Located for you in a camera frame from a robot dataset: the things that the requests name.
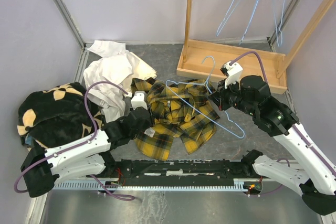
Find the yellow plaid shirt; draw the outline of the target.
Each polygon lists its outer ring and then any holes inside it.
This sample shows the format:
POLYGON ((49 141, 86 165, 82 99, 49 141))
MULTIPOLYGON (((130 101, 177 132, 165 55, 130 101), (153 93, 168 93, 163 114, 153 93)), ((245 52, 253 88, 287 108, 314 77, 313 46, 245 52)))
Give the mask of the yellow plaid shirt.
MULTIPOLYGON (((214 121, 219 115, 208 99, 208 91, 204 86, 196 86, 204 80, 191 79, 183 82, 190 84, 170 84, 169 86, 191 105, 199 109, 214 121)), ((143 133, 139 133, 135 143, 144 155, 165 161, 168 159, 173 141, 180 138, 188 154, 194 153, 215 133, 213 122, 189 107, 174 95, 165 83, 153 78, 141 80, 134 78, 131 88, 133 92, 144 91, 154 125, 143 133)))

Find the wooden clothes rack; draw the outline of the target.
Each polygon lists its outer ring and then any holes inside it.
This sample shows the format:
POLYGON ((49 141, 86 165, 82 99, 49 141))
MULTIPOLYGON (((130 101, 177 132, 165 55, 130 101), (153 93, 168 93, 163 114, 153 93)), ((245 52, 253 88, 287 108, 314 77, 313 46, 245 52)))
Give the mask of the wooden clothes rack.
POLYGON ((233 84, 242 77, 270 74, 268 85, 273 93, 287 89, 286 70, 321 22, 335 0, 323 0, 287 55, 262 50, 216 44, 189 38, 192 0, 187 0, 185 38, 176 73, 179 76, 233 84))

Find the white shirt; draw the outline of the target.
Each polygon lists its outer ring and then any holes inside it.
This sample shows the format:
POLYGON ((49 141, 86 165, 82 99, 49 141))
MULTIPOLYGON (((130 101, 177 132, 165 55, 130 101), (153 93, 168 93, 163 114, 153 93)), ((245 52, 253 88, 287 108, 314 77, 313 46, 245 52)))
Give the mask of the white shirt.
POLYGON ((157 72, 136 54, 128 51, 125 43, 96 40, 88 50, 100 56, 100 59, 93 61, 84 70, 85 85, 88 88, 94 83, 102 82, 90 89, 88 99, 102 108, 106 122, 115 121, 124 116, 125 93, 107 82, 131 92, 133 78, 156 78, 157 72))

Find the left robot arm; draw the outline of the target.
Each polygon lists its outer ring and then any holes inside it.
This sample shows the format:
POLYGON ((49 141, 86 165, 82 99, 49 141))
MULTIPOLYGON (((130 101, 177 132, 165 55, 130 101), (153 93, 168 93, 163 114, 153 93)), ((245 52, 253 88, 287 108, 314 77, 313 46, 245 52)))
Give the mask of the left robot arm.
POLYGON ((20 168, 27 187, 25 191, 35 198, 70 179, 98 174, 112 176, 116 164, 110 151, 128 144, 152 126, 152 112, 139 107, 69 144, 54 148, 33 144, 20 168))

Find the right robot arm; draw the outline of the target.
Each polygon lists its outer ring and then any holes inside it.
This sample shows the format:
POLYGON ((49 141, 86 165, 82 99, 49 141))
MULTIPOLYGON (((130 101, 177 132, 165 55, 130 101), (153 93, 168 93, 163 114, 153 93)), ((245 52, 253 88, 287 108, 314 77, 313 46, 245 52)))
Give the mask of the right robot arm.
POLYGON ((296 192, 314 212, 335 212, 335 165, 309 137, 297 115, 271 95, 261 76, 243 77, 240 83, 218 84, 211 100, 220 110, 234 108, 251 116, 254 124, 280 143, 301 165, 297 171, 260 154, 242 162, 246 177, 266 176, 296 192))

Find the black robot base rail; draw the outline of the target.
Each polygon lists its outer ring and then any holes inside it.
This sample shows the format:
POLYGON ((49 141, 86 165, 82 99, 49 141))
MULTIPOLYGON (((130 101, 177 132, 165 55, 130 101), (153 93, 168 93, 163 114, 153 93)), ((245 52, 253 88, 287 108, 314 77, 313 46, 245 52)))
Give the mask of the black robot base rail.
POLYGON ((248 151, 240 161, 217 160, 130 160, 114 162, 100 178, 121 179, 124 186, 232 186, 234 179, 259 179, 252 164, 262 156, 248 151))

